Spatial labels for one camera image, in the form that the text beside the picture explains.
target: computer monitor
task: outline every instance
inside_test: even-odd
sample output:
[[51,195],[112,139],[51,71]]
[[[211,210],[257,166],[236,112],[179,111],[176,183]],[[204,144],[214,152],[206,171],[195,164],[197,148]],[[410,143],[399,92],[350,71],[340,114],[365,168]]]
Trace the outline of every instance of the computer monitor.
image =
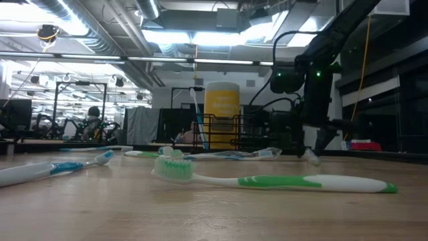
[[0,100],[0,121],[17,131],[29,131],[31,125],[31,100]]

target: black wire rack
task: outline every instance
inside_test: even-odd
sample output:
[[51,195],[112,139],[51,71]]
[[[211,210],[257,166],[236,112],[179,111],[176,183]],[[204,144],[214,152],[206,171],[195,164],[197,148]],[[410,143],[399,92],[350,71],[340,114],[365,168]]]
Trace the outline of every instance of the black wire rack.
[[[195,114],[193,128],[193,147],[203,147],[204,142],[200,134],[205,134],[206,145],[211,149],[213,144],[228,144],[235,150],[264,149],[268,147],[269,141],[263,133],[257,131],[258,126],[254,124],[253,114],[237,114],[233,117],[217,117],[214,114]],[[229,141],[214,141],[218,136],[230,136]]]

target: desk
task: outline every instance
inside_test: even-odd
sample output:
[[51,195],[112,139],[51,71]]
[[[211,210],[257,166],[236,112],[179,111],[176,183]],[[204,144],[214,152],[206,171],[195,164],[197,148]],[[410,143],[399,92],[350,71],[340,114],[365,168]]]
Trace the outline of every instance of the desk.
[[[0,157],[25,163],[89,161],[99,153]],[[398,194],[179,186],[150,176],[152,159],[117,156],[103,167],[0,189],[6,240],[427,240],[428,166],[323,157],[321,168],[278,161],[201,161],[197,173],[355,175],[390,181]]]

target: yellow label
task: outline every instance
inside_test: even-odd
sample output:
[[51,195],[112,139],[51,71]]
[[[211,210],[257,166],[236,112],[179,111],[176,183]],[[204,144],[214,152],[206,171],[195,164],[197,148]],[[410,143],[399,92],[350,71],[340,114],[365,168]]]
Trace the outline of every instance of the yellow label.
[[[207,138],[211,142],[228,142],[232,139],[236,139],[237,129],[233,124],[237,124],[237,119],[233,120],[232,117],[239,114],[239,93],[231,90],[210,90],[205,92],[205,114],[214,114],[217,119],[211,119],[211,133],[216,132],[230,132],[232,135],[216,135],[212,134]],[[209,123],[209,118],[204,119],[204,123]],[[209,127],[205,127],[205,132],[209,132]],[[211,143],[212,149],[234,149],[234,145],[223,144],[223,143]]]

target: yellow container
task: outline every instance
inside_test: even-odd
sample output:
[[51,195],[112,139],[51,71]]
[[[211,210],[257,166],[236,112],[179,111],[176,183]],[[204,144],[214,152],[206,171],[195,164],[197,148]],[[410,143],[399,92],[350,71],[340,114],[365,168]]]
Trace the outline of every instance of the yellow container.
[[[204,114],[214,114],[217,118],[211,118],[211,142],[228,142],[236,139],[237,119],[232,117],[239,114],[239,85],[231,82],[212,82],[205,87]],[[207,141],[210,140],[208,132],[210,127],[205,126]],[[215,133],[231,133],[230,135],[216,135]],[[234,149],[234,145],[228,143],[211,143],[212,149]]]

